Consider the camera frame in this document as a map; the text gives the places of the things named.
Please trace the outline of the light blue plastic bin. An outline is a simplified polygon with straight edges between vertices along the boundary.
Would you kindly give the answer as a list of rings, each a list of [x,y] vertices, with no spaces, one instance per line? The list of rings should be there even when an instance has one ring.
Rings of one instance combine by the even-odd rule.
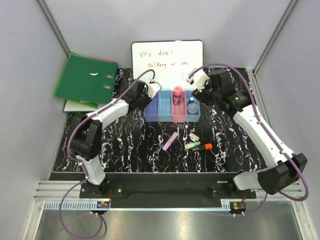
[[[158,93],[158,116],[160,122],[172,122],[171,90],[162,90]]]

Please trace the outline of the purple plastic bin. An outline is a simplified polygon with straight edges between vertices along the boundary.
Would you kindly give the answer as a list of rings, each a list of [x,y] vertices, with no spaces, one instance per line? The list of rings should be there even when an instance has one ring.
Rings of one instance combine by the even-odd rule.
[[[159,111],[158,111],[158,96],[146,106],[144,109],[144,117],[146,122],[158,122],[159,121]]]

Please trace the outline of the clear round clip jar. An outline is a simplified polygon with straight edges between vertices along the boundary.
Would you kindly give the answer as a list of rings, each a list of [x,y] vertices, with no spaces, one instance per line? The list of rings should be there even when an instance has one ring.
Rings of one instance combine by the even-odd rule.
[[[187,105],[187,114],[188,115],[198,115],[199,114],[199,107],[195,103],[191,103]]]

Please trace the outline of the blue plastic end bin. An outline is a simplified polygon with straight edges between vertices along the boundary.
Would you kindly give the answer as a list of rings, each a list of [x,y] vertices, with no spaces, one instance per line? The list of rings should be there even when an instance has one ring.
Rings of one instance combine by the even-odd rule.
[[[186,122],[196,123],[201,116],[200,102],[192,95],[191,90],[186,91]]]

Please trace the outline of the pink cartoon crayon tube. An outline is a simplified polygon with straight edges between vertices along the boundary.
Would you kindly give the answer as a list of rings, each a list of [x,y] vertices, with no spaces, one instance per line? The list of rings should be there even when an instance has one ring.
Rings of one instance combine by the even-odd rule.
[[[183,90],[182,90],[182,88],[180,86],[176,86],[173,89],[173,92],[172,92],[172,103],[175,106],[180,105],[182,93],[183,93]]]

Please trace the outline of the blue cap small bottle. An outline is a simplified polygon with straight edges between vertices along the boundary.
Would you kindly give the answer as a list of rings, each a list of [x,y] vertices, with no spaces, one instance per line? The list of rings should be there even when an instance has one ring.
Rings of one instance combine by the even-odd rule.
[[[190,97],[188,103],[189,103],[189,104],[193,104],[194,101],[195,101],[195,99],[194,99],[193,97]]]

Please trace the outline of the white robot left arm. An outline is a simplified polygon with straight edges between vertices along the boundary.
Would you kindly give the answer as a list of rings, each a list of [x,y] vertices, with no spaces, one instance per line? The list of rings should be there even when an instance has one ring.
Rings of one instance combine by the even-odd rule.
[[[135,109],[143,111],[161,89],[162,86],[154,80],[147,83],[135,80],[107,105],[94,112],[74,116],[67,156],[82,166],[85,180],[92,184],[90,192],[95,197],[103,198],[108,193],[108,186],[103,182],[106,174],[99,160],[103,130]]]

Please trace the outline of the lilac eraser stick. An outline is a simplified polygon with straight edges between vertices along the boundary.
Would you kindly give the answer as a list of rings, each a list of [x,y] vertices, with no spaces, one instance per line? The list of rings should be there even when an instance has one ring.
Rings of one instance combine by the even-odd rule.
[[[169,149],[169,147],[171,146],[171,144],[176,140],[176,138],[179,136],[179,134],[177,132],[174,132],[170,138],[167,140],[167,142],[163,145],[162,149],[164,151],[167,151]]]

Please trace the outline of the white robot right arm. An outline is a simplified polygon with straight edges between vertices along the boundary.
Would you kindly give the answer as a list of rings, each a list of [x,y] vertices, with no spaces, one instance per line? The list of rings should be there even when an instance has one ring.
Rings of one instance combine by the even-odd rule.
[[[195,87],[191,93],[193,97],[207,107],[219,106],[245,131],[265,162],[266,167],[262,170],[237,174],[227,185],[230,197],[239,198],[249,189],[274,195],[301,179],[307,158],[303,153],[294,153],[275,134],[259,112],[249,88],[236,90],[225,69],[213,70],[209,74],[194,69],[188,82]]]

